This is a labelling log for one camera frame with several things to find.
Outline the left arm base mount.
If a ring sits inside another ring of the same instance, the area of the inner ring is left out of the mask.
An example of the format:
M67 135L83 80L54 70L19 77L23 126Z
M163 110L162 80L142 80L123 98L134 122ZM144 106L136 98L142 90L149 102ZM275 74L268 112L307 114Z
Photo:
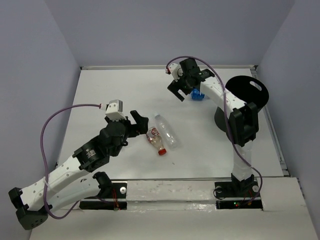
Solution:
M93 179L98 183L98 193L82 199L79 203L81 210L110 210L127 209L126 181L111 181L105 172L96 172Z

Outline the black cylindrical bin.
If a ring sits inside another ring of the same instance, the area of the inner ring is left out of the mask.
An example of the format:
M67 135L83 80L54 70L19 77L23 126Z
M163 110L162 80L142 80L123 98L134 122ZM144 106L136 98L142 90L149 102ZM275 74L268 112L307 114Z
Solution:
M267 104L269 92L266 86L259 80L246 76L234 76L224 85L225 88L238 99L246 103L254 103L258 112Z

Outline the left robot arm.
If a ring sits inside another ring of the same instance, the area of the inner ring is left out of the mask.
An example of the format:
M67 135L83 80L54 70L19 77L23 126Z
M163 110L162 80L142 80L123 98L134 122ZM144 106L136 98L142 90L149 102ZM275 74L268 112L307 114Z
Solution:
M87 197L103 199L114 191L108 175L98 169L111 157L117 157L129 138L146 134L149 119L132 110L135 123L131 123L121 110L109 108L105 108L107 124L97 136L75 150L62 165L46 171L40 180L8 192L17 220L25 230L40 226L48 217L60 219L54 212L67 205L75 206Z

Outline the red-capped red-label bottle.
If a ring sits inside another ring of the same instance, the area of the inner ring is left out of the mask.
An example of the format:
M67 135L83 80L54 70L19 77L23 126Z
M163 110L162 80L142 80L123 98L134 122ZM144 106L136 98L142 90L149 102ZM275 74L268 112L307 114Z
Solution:
M159 156L163 156L167 153L162 137L155 127L150 127L148 129L146 139L157 150Z

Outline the white-capped clear bottle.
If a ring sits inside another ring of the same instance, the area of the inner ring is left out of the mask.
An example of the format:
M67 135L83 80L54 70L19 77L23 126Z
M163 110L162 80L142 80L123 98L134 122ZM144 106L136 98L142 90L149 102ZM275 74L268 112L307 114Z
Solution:
M154 121L159 133L163 137L168 147L171 150L178 149L181 146L180 140L166 118L156 112L154 114Z

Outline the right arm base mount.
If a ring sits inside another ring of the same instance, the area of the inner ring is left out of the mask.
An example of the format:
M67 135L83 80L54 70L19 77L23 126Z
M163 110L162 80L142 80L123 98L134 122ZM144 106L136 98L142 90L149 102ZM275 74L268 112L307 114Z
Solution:
M263 209L260 186L252 174L239 181L231 174L231 180L217 181L212 191L217 210Z

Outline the blue-label clear bottle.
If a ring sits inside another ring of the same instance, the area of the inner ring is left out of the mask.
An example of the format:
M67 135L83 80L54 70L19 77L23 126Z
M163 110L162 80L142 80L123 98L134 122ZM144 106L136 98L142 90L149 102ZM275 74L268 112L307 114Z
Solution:
M205 95L203 92L199 91L196 88L192 90L190 95L193 101L204 101L210 99L207 95Z

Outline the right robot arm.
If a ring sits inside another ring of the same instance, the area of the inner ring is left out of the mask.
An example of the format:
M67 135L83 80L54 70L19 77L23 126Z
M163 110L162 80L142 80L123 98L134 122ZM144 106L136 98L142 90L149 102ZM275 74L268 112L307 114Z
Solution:
M262 188L254 174L260 172L252 165L252 147L259 131L259 111L269 100L268 90L257 89L254 78L238 75L223 83L217 71L204 60L183 55L180 62L172 59L165 72L173 77L167 87L180 101L194 89L209 97L216 106L215 124L226 133L233 150L231 180L218 182L214 188L218 200L241 198Z

